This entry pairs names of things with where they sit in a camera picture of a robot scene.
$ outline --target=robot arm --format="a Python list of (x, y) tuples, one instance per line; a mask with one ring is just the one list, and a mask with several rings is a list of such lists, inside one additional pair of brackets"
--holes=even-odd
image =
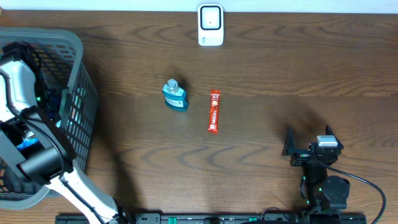
[[(92, 224), (134, 223), (114, 199), (100, 191), (76, 163), (65, 135), (37, 106), (47, 87), (26, 45), (3, 48), (0, 59), (0, 157), (19, 177), (52, 189), (76, 206)], [(38, 139), (17, 148), (27, 131)]]
[(98, 189), (83, 173), (76, 161), (73, 171), (56, 176), (46, 187), (55, 190), (67, 198), (90, 221), (91, 224), (123, 223), (120, 222), (118, 207), (112, 197)]

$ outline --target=wire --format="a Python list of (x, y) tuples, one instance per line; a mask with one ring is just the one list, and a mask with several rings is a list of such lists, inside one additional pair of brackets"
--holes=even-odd
[(278, 210), (279, 213), (282, 214), (282, 215), (284, 216), (284, 218), (285, 218), (287, 221), (289, 221), (289, 219), (287, 218), (287, 216), (286, 216), (279, 208), (277, 208), (277, 207), (269, 207), (269, 208), (265, 209), (265, 210), (263, 211), (263, 213), (261, 214), (261, 220), (264, 220), (264, 219), (265, 219), (264, 216), (266, 215), (266, 213), (268, 212), (268, 210), (271, 210), (271, 209)]
[(106, 219), (109, 219), (110, 221), (111, 221), (111, 220), (115, 220), (115, 221), (116, 221), (115, 218), (106, 218)]
[(305, 177), (304, 177), (304, 175), (303, 175), (303, 176), (301, 177), (301, 181), (300, 181), (300, 195), (301, 195), (302, 198), (306, 199), (307, 196), (305, 196), (305, 194), (304, 194), (304, 189), (303, 189), (304, 184), (305, 184)]
[(76, 192), (70, 187), (70, 185), (68, 184), (67, 181), (63, 181), (63, 180), (60, 180), (60, 181), (61, 181), (61, 183), (73, 194), (73, 196), (75, 196), (84, 206), (86, 206), (86, 207), (95, 215), (95, 217), (98, 219), (98, 221), (99, 221), (101, 224), (106, 224), (106, 223), (104, 222), (104, 220), (102, 219), (102, 218), (105, 218), (105, 217), (102, 217), (101, 215), (99, 215), (98, 212), (95, 210), (95, 208), (91, 207), (84, 199), (82, 199), (82, 198), (80, 197), (80, 195), (79, 195), (78, 193), (76, 193)]
[(377, 215), (377, 217), (373, 220), (372, 224), (377, 223), (377, 222), (379, 221), (379, 219), (381, 218), (381, 216), (383, 215), (384, 210), (386, 209), (386, 203), (387, 203), (386, 195), (384, 195), (384, 192), (380, 189), (380, 187), (378, 187), (376, 184), (374, 184), (374, 183), (372, 183), (372, 182), (370, 182), (370, 181), (368, 181), (368, 180), (365, 180), (365, 179), (363, 179), (363, 178), (360, 178), (360, 177), (358, 177), (358, 176), (356, 176), (356, 175), (353, 175), (353, 174), (350, 174), (350, 173), (347, 173), (347, 172), (344, 172), (344, 171), (341, 171), (341, 170), (332, 168), (332, 167), (330, 167), (330, 166), (324, 164), (323, 162), (321, 162), (319, 159), (318, 159), (318, 161), (319, 161), (319, 163), (320, 163), (320, 165), (321, 165), (322, 167), (324, 167), (324, 168), (326, 168), (326, 169), (329, 169), (329, 170), (332, 170), (332, 171), (335, 171), (336, 173), (343, 174), (343, 175), (346, 175), (346, 176), (348, 176), (348, 177), (352, 177), (352, 178), (354, 178), (354, 179), (356, 179), (356, 180), (359, 180), (359, 181), (361, 181), (361, 182), (364, 182), (365, 184), (368, 184), (368, 185), (370, 185), (371, 187), (374, 187), (374, 188), (381, 194), (381, 197), (382, 197), (382, 200), (383, 200), (382, 205), (381, 205), (381, 209), (380, 209), (380, 212), (379, 212), (379, 214)]

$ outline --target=wall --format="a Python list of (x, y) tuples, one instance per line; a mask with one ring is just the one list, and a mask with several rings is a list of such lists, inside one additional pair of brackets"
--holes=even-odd
[(398, 0), (0, 0), (3, 9), (196, 11), (220, 3), (226, 12), (398, 13)]

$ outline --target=blue object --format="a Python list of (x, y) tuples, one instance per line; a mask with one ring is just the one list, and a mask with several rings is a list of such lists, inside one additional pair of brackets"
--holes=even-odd
[(178, 86), (177, 81), (170, 79), (163, 86), (165, 103), (169, 108), (177, 111), (186, 111), (188, 109), (187, 92)]
[(22, 143), (20, 143), (20, 144), (17, 146), (17, 149), (20, 150), (20, 151), (22, 151), (22, 150), (26, 149), (27, 147), (29, 147), (29, 146), (31, 146), (31, 145), (37, 143), (38, 141), (39, 141), (38, 138), (25, 139)]

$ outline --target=bottle cap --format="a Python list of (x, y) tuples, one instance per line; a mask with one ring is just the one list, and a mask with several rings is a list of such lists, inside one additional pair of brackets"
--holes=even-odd
[(169, 88), (169, 92), (171, 93), (176, 93), (178, 91), (178, 83), (174, 79), (167, 81), (167, 86)]

